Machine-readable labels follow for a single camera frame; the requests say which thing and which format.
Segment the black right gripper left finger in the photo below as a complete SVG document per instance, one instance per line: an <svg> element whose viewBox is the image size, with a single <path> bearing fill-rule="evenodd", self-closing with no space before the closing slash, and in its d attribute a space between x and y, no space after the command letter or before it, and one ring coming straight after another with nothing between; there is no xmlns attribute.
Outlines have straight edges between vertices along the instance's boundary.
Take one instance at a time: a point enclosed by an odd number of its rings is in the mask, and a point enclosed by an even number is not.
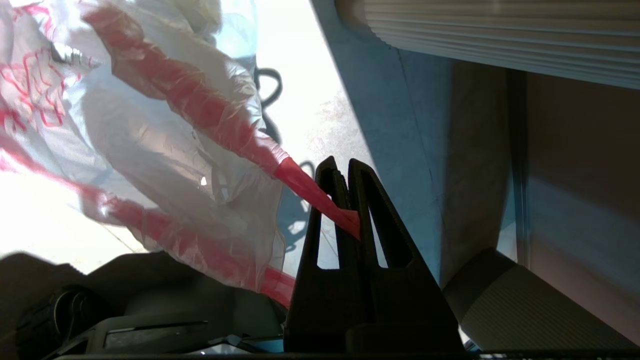
<svg viewBox="0 0 640 360"><path fill-rule="evenodd" d="M357 221L354 234L334 227L339 267L319 266L323 213L316 206L310 218L285 322L287 352L374 351L374 307L370 286L370 250L374 235L365 196L359 192L355 172L358 160L349 161L348 176L326 158L315 174L315 184L329 205Z"/></svg>

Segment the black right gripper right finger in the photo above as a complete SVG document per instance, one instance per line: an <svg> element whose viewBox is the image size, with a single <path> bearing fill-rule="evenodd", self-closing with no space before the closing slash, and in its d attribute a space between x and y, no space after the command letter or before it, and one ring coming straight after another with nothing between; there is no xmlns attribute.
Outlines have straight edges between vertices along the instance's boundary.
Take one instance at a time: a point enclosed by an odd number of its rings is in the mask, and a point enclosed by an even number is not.
<svg viewBox="0 0 640 360"><path fill-rule="evenodd" d="M464 351L457 319L375 171L352 159L348 180L366 319L348 331L349 351Z"/></svg>

